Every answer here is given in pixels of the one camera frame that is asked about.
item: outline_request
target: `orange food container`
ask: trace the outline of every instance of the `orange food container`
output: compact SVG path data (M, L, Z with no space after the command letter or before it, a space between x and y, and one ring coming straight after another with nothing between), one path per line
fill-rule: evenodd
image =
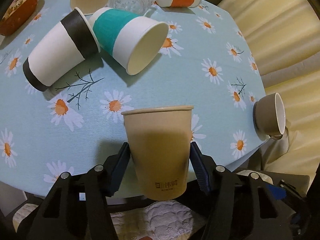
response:
M7 19L0 20L0 35L10 36L28 20L36 10L38 0L26 0Z

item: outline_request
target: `floral tablecloth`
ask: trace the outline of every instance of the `floral tablecloth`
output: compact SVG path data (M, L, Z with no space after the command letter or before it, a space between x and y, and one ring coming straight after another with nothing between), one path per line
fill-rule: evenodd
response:
M191 141L231 170L267 139L252 120L253 104L265 96L254 58L232 17L206 1L193 9L152 6L146 16L170 29L141 73L129 76L102 51L46 92L36 91L22 64L70 11L69 0L39 0L33 16L0 46L4 183L46 195L63 171L80 174L103 163L126 141L120 113L131 109L194 105ZM195 179L191 165L188 179ZM140 194L130 162L115 197Z

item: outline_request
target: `metal screw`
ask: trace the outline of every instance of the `metal screw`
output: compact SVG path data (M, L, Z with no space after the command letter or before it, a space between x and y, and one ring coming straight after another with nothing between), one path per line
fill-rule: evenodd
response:
M253 173L251 173L251 178L253 178L253 179L258 179L258 178L259 178L259 174L253 172Z
M60 175L60 177L61 177L62 179L66 179L67 177L69 177L69 173L68 173L68 172L64 172L64 173L62 173L62 174Z
M223 166L221 166L221 165L218 165L218 166L216 167L216 170L219 171L219 172L224 172L226 169L225 169L225 167L223 167Z
M102 165L97 165L97 166L95 166L95 168L94 168L94 170L95 171L102 171L103 170L103 166Z

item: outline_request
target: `table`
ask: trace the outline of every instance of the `table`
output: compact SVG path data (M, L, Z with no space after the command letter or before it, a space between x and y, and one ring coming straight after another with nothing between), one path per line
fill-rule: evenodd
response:
M69 0L39 0L34 15L0 46L4 183L45 196L63 171L81 174L103 163L126 141L120 112L134 108L194 105L191 140L231 170L267 140L252 120L253 104L265 92L250 49L231 16L205 1L193 9L152 6L147 16L168 22L170 30L141 73L129 76L102 51L46 92L36 91L22 64L70 11ZM130 162L114 197L137 195Z

